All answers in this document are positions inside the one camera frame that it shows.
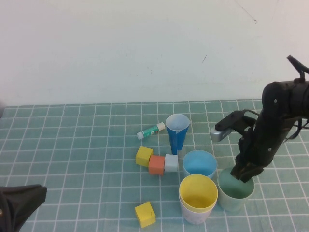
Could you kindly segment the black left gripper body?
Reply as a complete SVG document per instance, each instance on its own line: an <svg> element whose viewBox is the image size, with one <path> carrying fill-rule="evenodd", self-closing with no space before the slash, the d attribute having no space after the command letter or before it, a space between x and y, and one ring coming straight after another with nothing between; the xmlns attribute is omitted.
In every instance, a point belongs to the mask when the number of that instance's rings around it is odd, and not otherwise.
<svg viewBox="0 0 309 232"><path fill-rule="evenodd" d="M25 224L25 217L20 213L21 195L25 186L0 188L0 231L19 232Z"/></svg>

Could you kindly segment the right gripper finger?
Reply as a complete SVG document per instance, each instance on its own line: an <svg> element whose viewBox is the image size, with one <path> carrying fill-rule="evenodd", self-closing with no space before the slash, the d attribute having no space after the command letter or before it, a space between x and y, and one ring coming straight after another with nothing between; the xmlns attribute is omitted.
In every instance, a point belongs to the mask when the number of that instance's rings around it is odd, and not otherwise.
<svg viewBox="0 0 309 232"><path fill-rule="evenodd" d="M241 181L248 182L254 176L258 176L263 171L263 167L246 167L241 174Z"/></svg>
<svg viewBox="0 0 309 232"><path fill-rule="evenodd" d="M242 164L235 164L232 168L230 174L235 177L237 180L241 180L241 176L243 174L244 166Z"/></svg>

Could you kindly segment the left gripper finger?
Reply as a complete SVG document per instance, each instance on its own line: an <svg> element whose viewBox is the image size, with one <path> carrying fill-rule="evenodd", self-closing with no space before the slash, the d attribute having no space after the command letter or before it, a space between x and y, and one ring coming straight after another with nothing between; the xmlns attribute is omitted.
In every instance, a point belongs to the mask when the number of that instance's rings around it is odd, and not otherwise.
<svg viewBox="0 0 309 232"><path fill-rule="evenodd" d="M46 193L35 193L31 195L30 199L27 200L26 204L26 215L27 217L30 217L37 208L39 208L46 199Z"/></svg>
<svg viewBox="0 0 309 232"><path fill-rule="evenodd" d="M40 199L42 201L46 200L47 187L39 184L36 185L27 185L26 195L29 199Z"/></svg>

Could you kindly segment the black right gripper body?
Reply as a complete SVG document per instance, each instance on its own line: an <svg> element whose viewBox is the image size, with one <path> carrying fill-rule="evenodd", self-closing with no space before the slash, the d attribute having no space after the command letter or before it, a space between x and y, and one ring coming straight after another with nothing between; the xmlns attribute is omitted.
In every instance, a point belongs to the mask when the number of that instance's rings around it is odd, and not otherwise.
<svg viewBox="0 0 309 232"><path fill-rule="evenodd" d="M249 128L238 142L236 167L254 169L268 166L293 125L293 118L276 118L261 113L254 128Z"/></svg>

